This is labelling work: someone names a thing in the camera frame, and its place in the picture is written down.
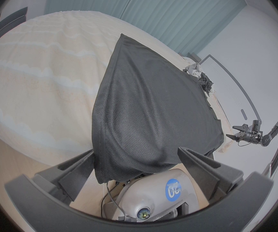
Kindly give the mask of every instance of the crumpled clothes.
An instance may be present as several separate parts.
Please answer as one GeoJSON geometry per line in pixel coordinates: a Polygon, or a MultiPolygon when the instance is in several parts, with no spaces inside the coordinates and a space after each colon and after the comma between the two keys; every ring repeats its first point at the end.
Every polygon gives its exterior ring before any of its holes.
{"type": "Polygon", "coordinates": [[[183,71],[187,72],[190,75],[197,77],[201,84],[201,87],[207,93],[208,96],[209,96],[209,94],[214,93],[214,83],[202,71],[200,64],[198,64],[198,63],[191,64],[191,65],[187,66],[183,71]]]}

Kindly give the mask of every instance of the gray cloth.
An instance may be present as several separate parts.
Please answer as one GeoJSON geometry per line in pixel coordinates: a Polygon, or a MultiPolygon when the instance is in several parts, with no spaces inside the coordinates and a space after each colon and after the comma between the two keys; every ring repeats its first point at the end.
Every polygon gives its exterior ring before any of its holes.
{"type": "Polygon", "coordinates": [[[98,182],[162,172],[180,163],[179,146],[208,156],[223,141],[198,79],[121,34],[93,108],[98,182]]]}

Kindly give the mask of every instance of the logo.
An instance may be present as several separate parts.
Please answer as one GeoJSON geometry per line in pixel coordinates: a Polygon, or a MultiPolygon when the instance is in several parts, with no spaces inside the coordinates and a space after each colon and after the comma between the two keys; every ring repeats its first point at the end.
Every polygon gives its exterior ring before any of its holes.
{"type": "Polygon", "coordinates": [[[169,201],[176,201],[181,195],[181,184],[176,179],[168,180],[166,184],[166,197],[169,201]]]}

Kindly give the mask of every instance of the wooden floor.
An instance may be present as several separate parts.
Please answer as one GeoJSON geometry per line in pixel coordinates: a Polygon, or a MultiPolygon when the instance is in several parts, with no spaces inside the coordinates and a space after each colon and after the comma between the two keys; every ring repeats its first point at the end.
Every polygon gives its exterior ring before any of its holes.
{"type": "MultiPolygon", "coordinates": [[[[37,162],[22,153],[19,153],[0,140],[0,205],[8,216],[26,232],[33,232],[34,230],[27,224],[27,222],[25,222],[14,207],[13,203],[10,201],[9,196],[5,191],[4,184],[21,174],[25,174],[31,178],[35,173],[49,167],[49,165],[37,162]]],[[[174,168],[180,168],[188,174],[195,187],[200,208],[206,207],[208,205],[206,198],[185,167],[182,164],[178,164],[174,168]]],[[[114,181],[109,183],[110,188],[114,185],[114,183],[114,181]]],[[[116,195],[120,190],[121,187],[116,188],[112,195],[116,195]]],[[[105,184],[98,184],[93,171],[83,189],[79,193],[77,199],[75,202],[72,202],[70,206],[87,214],[100,216],[100,202],[105,194],[105,184]]]]}

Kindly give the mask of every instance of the mattress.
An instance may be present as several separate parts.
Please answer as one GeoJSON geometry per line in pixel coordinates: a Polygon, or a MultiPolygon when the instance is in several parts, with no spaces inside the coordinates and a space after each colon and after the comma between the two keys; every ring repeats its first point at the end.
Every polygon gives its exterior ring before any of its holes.
{"type": "MultiPolygon", "coordinates": [[[[66,11],[26,21],[0,38],[0,139],[47,165],[92,148],[92,109],[123,33],[179,69],[190,63],[148,33],[94,11],[66,11]]],[[[217,91],[208,97],[224,135],[232,134],[217,91]]],[[[225,137],[218,149],[224,152],[225,137]]]]}

